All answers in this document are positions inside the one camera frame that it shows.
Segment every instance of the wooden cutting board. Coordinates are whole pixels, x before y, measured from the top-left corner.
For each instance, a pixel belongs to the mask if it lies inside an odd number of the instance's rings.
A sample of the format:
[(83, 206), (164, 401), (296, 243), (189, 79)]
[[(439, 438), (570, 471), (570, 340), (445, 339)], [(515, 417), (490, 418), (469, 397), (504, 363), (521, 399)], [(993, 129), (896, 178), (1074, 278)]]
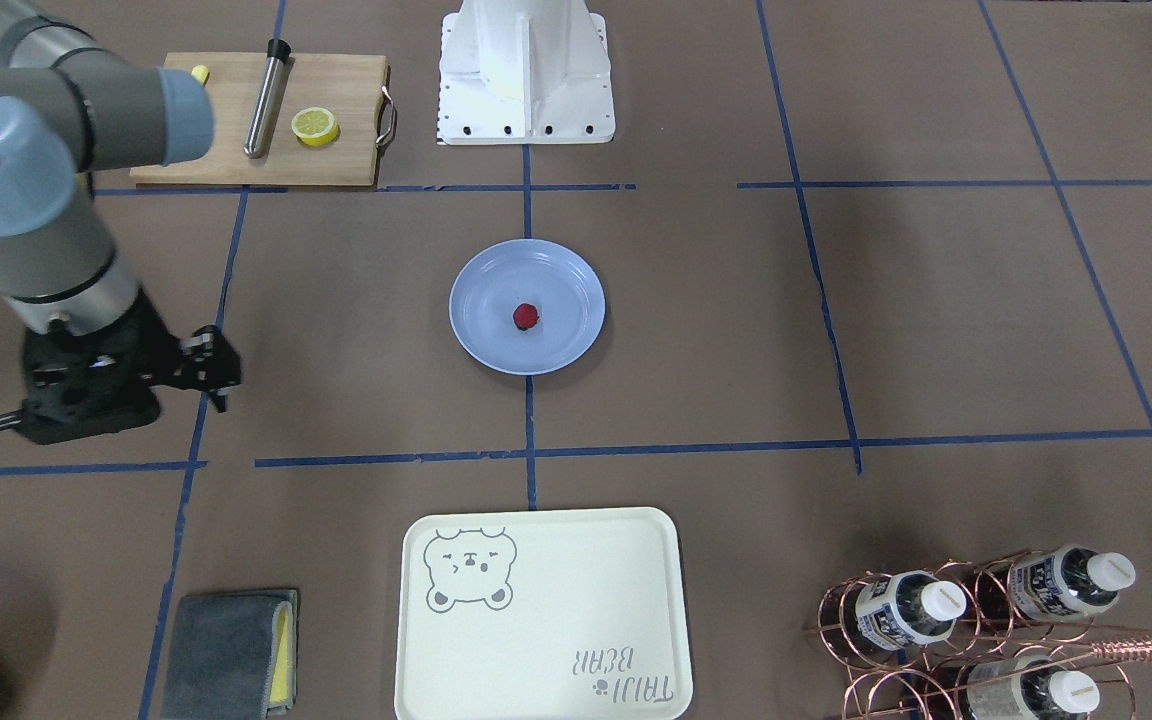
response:
[[(252, 160), (243, 154), (252, 107), (265, 77), (262, 53), (169, 53), (165, 68), (189, 73), (196, 65), (211, 70), (207, 94), (215, 113), (215, 141), (200, 159), (168, 167), (132, 168), (137, 183), (362, 185), (376, 183), (376, 136), (379, 135), (389, 74), (384, 55), (291, 54), (291, 73), (273, 129), (268, 153)], [(291, 135), (291, 118), (310, 106), (332, 109), (340, 137), (309, 147)]]

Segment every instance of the gray towel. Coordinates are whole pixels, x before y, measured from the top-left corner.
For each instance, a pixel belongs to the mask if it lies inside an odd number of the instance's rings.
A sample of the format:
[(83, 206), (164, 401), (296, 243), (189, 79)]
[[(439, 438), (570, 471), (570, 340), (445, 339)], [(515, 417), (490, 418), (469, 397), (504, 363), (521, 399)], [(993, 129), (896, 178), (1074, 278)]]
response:
[(297, 600), (290, 589), (180, 598), (162, 720), (263, 720), (271, 711), (279, 611), (291, 612), (294, 651)]

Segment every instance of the red berry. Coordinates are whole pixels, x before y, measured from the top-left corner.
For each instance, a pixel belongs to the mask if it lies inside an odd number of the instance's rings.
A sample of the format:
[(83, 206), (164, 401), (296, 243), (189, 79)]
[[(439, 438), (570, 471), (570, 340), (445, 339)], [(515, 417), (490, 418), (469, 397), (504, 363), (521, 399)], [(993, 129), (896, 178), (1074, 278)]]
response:
[(540, 313), (536, 311), (536, 305), (531, 305), (530, 302), (524, 302), (524, 304), (513, 310), (513, 325), (520, 331), (536, 327), (538, 320), (540, 320)]

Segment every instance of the lemon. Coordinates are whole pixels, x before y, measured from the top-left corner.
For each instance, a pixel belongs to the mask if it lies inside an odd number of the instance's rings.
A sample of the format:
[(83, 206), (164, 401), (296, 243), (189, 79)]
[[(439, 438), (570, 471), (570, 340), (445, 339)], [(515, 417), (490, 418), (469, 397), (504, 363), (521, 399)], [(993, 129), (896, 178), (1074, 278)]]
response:
[(291, 119), (291, 131), (311, 147), (326, 145), (340, 135), (332, 109), (305, 108)]

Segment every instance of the bear drawing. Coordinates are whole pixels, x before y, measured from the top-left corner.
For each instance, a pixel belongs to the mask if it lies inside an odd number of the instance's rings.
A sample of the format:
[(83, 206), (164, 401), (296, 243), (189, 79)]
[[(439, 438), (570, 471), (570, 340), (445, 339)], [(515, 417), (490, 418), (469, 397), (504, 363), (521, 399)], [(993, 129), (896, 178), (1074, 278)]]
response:
[(438, 530), (425, 546), (431, 588), (425, 597), (433, 612), (456, 602), (483, 601), (502, 611), (513, 600), (509, 566), (518, 555), (513, 538), (499, 530)]

